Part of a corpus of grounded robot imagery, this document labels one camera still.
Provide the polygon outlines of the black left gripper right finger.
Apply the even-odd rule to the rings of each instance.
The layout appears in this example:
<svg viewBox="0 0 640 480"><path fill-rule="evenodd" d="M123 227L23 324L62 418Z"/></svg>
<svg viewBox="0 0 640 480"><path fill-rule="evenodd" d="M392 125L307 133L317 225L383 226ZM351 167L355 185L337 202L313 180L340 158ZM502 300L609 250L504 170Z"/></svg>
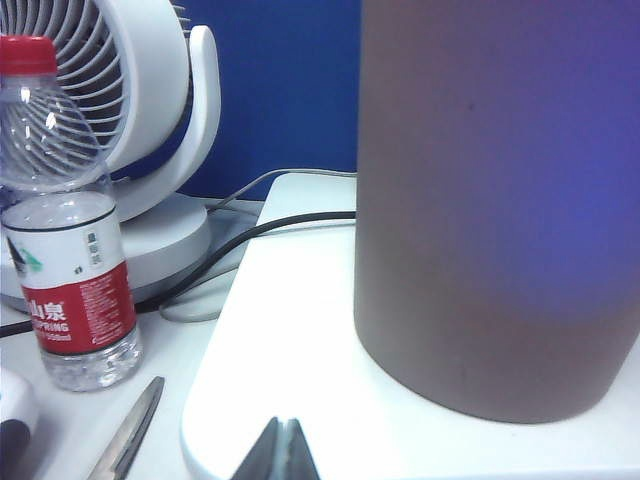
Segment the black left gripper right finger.
<svg viewBox="0 0 640 480"><path fill-rule="evenodd" d="M286 456L283 478L290 480L320 480L320 475L299 420L290 419L286 424L285 433Z"/></svg>

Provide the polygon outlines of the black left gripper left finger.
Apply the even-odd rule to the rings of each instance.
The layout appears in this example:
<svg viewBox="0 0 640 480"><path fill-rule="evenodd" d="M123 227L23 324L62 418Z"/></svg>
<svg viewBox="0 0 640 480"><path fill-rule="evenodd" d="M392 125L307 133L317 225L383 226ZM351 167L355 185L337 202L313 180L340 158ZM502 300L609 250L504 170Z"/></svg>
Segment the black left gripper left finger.
<svg viewBox="0 0 640 480"><path fill-rule="evenodd" d="M263 480L271 476L281 423L272 417L254 442L231 480Z"/></svg>

